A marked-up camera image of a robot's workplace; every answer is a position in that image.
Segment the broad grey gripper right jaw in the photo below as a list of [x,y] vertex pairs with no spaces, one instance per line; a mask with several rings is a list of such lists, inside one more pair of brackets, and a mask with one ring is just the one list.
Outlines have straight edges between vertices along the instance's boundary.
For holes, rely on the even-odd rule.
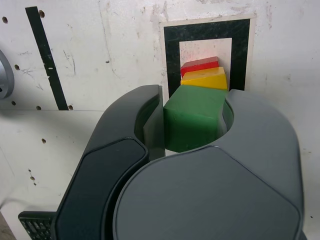
[[301,155],[290,122],[268,101],[231,90],[227,132],[153,160],[122,189],[116,240],[302,240]]

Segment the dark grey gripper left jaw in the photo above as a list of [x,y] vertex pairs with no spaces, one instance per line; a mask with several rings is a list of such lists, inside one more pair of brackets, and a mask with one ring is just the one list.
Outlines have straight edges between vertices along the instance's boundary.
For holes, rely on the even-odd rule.
[[124,185],[164,156],[162,87],[137,87],[112,103],[96,124],[52,222],[53,239],[111,240]]

